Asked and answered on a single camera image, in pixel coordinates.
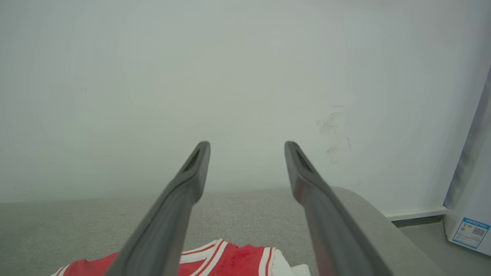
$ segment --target red jersey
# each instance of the red jersey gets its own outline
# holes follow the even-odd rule
[[[79,260],[52,276],[103,276],[117,253],[95,261]],[[281,251],[238,247],[222,239],[182,252],[178,276],[294,276]]]

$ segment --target qr code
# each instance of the qr code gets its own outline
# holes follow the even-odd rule
[[[482,236],[482,235],[484,235],[484,229],[479,229],[479,228],[475,227],[474,230],[472,231],[472,234]]]

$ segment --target sticker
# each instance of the sticker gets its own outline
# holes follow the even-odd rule
[[[487,224],[464,218],[452,241],[477,249],[489,229]]]

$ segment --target white stripe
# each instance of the white stripe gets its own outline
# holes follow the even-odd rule
[[[206,264],[208,264],[211,261],[211,256],[213,256],[213,253],[215,252],[215,250],[219,250],[219,249],[220,248],[217,248],[217,245],[215,245],[215,247],[213,247],[213,252],[209,255],[209,257],[201,264],[201,266],[193,274],[191,274],[189,276],[196,276],[198,274],[198,272],[200,272],[206,266]]]
[[[270,256],[270,248],[271,247],[264,248],[263,256],[259,262],[259,276],[266,276],[266,263],[268,262],[268,257]]]
[[[67,265],[61,272],[58,276],[63,276],[63,274],[65,274],[65,270],[69,267],[70,265]]]
[[[221,239],[214,240],[211,243],[209,243],[205,246],[202,246],[200,248],[196,248],[196,249],[189,250],[189,251],[184,251],[183,254],[185,254],[185,253],[191,253],[191,254],[181,255],[181,258],[179,259],[179,264],[194,263],[194,262],[198,262],[198,261],[202,261],[202,260],[207,259],[208,257],[210,257],[213,254],[213,252],[215,252],[215,248],[217,247],[217,245],[220,242],[221,242]],[[209,248],[208,250],[202,251],[202,252],[192,253],[194,251],[199,251],[199,250],[205,249],[205,248],[212,246],[212,245],[215,245],[215,246]]]
[[[207,248],[208,246],[212,246],[212,245],[216,244],[215,242],[216,242],[216,240],[214,240],[214,241],[210,242],[210,243],[209,243],[209,244],[207,244],[207,245],[203,245],[202,247],[198,247],[198,248],[191,249],[191,250],[188,250],[188,251],[183,251],[183,252],[182,252],[182,254],[186,254],[186,253],[190,253],[190,252],[193,252],[193,251],[199,251],[199,250],[205,249],[205,248]]]
[[[206,276],[208,275],[213,267],[218,263],[218,260],[220,260],[221,255],[223,254],[223,251],[225,250],[225,247],[227,246],[228,242],[223,242],[221,246],[217,249],[217,254],[211,259],[210,265],[200,274],[200,276]]]
[[[55,274],[52,274],[52,275],[50,275],[50,276],[56,276],[56,274],[58,274],[58,272],[59,272],[59,271],[60,271],[62,268],[64,268],[64,266],[60,267],[60,268],[59,268],[59,269],[58,269],[58,270],[55,272]]]
[[[273,261],[274,261],[274,253],[276,251],[276,248],[273,247],[273,249],[271,250],[271,258],[270,258],[270,263],[269,263],[269,266],[268,266],[268,276],[272,276],[273,275]]]

